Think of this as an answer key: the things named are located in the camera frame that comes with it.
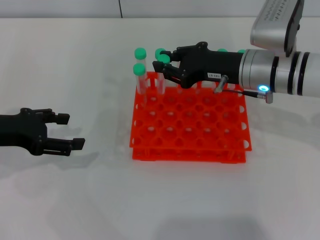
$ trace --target label sticker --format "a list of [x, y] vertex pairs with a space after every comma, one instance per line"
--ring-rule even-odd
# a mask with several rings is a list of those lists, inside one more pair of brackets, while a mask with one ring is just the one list
[[210, 78], [210, 79], [221, 79], [221, 74], [220, 73], [208, 72], [208, 78]]

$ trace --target test tube rack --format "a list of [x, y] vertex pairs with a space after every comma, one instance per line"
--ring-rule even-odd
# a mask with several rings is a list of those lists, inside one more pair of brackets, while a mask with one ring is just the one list
[[[141, 161], [239, 164], [252, 150], [245, 97], [212, 87], [167, 86], [157, 93], [156, 72], [148, 72], [146, 94], [135, 92], [130, 147]], [[238, 85], [226, 88], [242, 90]]]

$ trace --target white table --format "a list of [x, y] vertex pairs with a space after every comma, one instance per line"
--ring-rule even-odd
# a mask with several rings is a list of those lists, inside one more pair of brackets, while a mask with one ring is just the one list
[[[1, 240], [318, 240], [320, 99], [247, 98], [247, 163], [131, 160], [136, 47], [250, 48], [253, 18], [1, 19], [0, 113], [71, 115], [70, 157], [0, 148]], [[320, 52], [320, 18], [298, 49]]]

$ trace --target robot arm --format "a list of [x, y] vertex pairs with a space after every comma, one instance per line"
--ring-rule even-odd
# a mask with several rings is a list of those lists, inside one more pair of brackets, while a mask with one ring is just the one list
[[320, 97], [320, 54], [295, 51], [303, 6], [304, 0], [266, 1], [251, 31], [251, 43], [266, 50], [218, 52], [199, 42], [161, 52], [180, 62], [179, 68], [154, 61], [154, 70], [185, 89], [211, 81], [218, 83], [219, 93], [226, 83], [239, 84], [244, 95], [267, 103], [272, 93]]

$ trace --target blue led light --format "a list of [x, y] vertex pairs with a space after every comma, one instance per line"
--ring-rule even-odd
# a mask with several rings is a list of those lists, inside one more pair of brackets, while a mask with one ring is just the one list
[[259, 86], [259, 90], [262, 92], [268, 92], [269, 91], [269, 87], [265, 86], [265, 85], [261, 85]]

